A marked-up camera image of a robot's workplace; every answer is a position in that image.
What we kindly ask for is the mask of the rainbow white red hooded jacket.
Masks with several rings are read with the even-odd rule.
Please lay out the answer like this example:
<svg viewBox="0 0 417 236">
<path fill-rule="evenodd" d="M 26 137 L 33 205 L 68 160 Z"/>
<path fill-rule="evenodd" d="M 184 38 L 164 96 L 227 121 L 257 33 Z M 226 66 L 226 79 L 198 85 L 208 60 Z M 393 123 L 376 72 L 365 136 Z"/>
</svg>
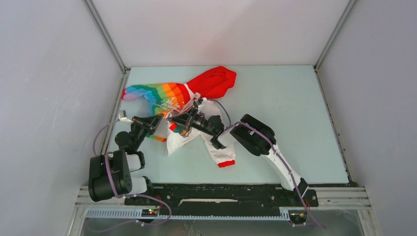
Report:
<svg viewBox="0 0 417 236">
<path fill-rule="evenodd" d="M 218 66 L 183 84 L 171 82 L 131 85 L 123 89 L 121 98 L 124 101 L 144 98 L 148 102 L 150 115 L 163 114 L 164 118 L 190 108 L 193 101 L 201 98 L 203 107 L 198 114 L 202 118 L 209 118 L 213 115 L 221 115 L 215 100 L 223 97 L 235 85 L 236 78 L 236 72 L 224 66 Z M 201 137 L 211 159 L 219 168 L 229 167 L 236 163 L 236 151 L 233 145 L 224 149 L 215 149 L 210 142 L 211 136 L 202 131 L 192 128 L 186 133 L 181 131 L 178 125 L 169 121 L 164 121 L 160 127 L 162 131 L 157 131 L 150 137 L 165 142 L 168 155 L 173 154 L 193 139 Z"/>
</svg>

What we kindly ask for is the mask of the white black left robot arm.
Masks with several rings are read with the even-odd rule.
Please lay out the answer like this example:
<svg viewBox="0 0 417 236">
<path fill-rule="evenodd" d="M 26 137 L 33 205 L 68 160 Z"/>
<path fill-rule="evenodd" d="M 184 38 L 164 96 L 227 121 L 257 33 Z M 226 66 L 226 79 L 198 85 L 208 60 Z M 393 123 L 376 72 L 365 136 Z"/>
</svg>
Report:
<svg viewBox="0 0 417 236">
<path fill-rule="evenodd" d="M 131 169 L 128 164 L 128 156 L 137 158 L 138 169 L 145 167 L 144 154 L 139 147 L 144 139 L 155 133 L 163 115 L 140 118 L 134 116 L 129 119 L 122 112 L 122 117 L 108 123 L 104 128 L 123 121 L 130 124 L 130 131 L 119 132 L 115 137 L 118 150 L 108 152 L 105 155 L 96 155 L 89 163 L 89 196 L 94 202 L 121 197 L 132 191 L 133 183 Z"/>
</svg>

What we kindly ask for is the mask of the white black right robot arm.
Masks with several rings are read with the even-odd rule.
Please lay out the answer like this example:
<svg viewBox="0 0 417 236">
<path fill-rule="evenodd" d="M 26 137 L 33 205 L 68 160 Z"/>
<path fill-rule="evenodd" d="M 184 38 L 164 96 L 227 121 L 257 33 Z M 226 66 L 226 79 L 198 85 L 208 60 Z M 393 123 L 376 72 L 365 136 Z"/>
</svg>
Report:
<svg viewBox="0 0 417 236">
<path fill-rule="evenodd" d="M 281 186 L 287 190 L 286 199 L 294 206 L 300 205 L 306 198 L 308 183 L 290 166 L 276 143 L 274 131 L 253 116 L 245 114 L 239 121 L 226 127 L 220 115 L 208 118 L 199 114 L 198 109 L 168 118 L 181 131 L 196 129 L 209 136 L 209 143 L 217 150 L 240 143 L 249 153 L 266 159 L 281 180 Z"/>
</svg>

